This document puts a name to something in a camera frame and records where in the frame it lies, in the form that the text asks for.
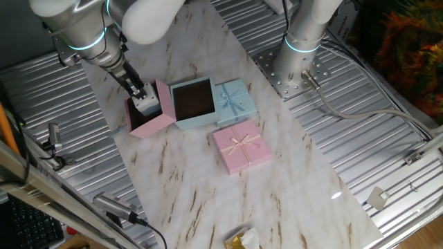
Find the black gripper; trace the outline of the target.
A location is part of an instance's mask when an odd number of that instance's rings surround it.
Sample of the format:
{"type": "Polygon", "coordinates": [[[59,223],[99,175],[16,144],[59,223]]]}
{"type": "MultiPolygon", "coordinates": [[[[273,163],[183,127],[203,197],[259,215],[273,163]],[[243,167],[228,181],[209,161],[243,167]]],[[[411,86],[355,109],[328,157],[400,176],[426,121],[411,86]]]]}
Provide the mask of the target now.
{"type": "Polygon", "coordinates": [[[145,85],[140,79],[137,80],[137,74],[127,60],[120,61],[109,71],[109,74],[127,90],[132,98],[139,99],[147,95],[145,85]]]}

